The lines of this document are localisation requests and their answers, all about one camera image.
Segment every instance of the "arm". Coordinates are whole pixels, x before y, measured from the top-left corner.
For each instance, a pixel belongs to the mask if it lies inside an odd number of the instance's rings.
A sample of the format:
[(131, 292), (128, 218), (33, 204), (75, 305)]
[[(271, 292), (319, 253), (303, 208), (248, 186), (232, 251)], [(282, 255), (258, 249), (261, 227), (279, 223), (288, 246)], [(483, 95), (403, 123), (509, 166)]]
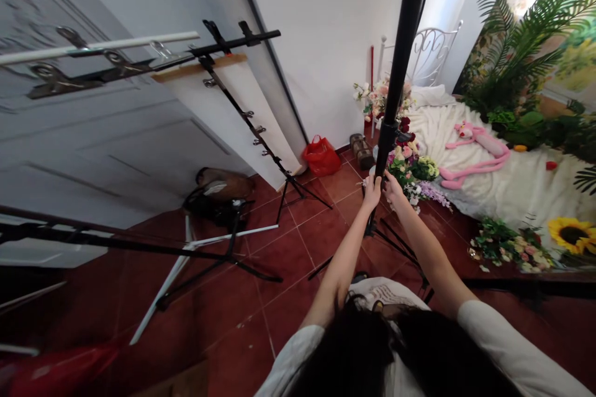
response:
[(369, 176), (366, 179), (366, 193), (362, 206), (327, 267), (312, 306), (300, 325), (301, 329), (313, 324), (325, 327), (333, 318), (335, 303), (337, 302), (339, 307), (343, 306), (354, 276), (368, 217), (380, 198), (381, 177), (377, 177), (373, 183), (373, 176)]
[(456, 319), (459, 307), (464, 302), (478, 298), (459, 278), (447, 259), (443, 247), (410, 206), (395, 177), (387, 171), (385, 175), (389, 179), (387, 198), (393, 204), (399, 221), (405, 228), (418, 263), (430, 285), (435, 289), (436, 296), (447, 312), (447, 316)]

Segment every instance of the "sunflower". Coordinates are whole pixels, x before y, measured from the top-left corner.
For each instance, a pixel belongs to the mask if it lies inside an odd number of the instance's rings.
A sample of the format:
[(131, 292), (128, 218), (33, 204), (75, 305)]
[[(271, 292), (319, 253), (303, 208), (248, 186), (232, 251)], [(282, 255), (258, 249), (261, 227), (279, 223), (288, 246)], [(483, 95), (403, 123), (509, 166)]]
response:
[(586, 248), (596, 254), (596, 228), (590, 222), (559, 217), (548, 223), (548, 229), (558, 245), (568, 249), (571, 254), (583, 254)]

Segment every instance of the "black bag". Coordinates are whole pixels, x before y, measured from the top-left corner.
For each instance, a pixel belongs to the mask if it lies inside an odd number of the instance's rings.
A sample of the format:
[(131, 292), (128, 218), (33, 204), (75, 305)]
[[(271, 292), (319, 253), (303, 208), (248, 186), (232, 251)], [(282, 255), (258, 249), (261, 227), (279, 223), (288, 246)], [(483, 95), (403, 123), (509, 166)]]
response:
[[(238, 211), (232, 205), (232, 200), (220, 202), (203, 195), (203, 188), (198, 187), (184, 200), (182, 207), (190, 214), (212, 221), (217, 226), (223, 226), (231, 233)], [(243, 231), (245, 220), (238, 221), (237, 231)]]

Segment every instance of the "long black hair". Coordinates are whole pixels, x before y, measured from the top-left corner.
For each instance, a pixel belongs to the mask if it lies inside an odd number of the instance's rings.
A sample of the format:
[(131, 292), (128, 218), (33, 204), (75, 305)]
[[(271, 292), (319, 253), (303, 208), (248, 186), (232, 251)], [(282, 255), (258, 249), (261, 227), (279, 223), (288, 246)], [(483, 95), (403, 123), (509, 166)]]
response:
[(386, 318), (362, 300), (354, 295), (336, 309), (319, 345), (281, 395), (382, 396), (394, 352), (427, 397), (522, 395), (457, 322), (412, 306)]

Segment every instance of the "stuffed toy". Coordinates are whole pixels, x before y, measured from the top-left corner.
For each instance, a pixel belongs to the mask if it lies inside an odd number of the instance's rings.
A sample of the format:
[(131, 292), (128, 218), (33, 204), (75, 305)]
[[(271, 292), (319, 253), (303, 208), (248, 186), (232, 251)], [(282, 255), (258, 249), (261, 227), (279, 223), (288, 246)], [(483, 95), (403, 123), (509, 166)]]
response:
[(447, 143), (445, 144), (446, 149), (455, 149), (458, 146), (478, 143), (495, 157), (495, 159), (477, 163), (459, 172), (451, 172), (445, 167), (440, 167), (439, 173), (441, 174), (441, 177), (444, 178), (444, 181), (441, 182), (441, 186), (447, 189), (461, 189), (464, 180), (466, 180), (466, 177), (470, 174), (483, 174), (486, 172), (498, 171), (503, 167), (511, 155), (509, 148), (486, 133), (484, 127), (475, 127), (472, 123), (464, 121), (462, 124), (456, 124), (455, 130), (459, 134), (459, 137), (463, 138), (464, 141)]

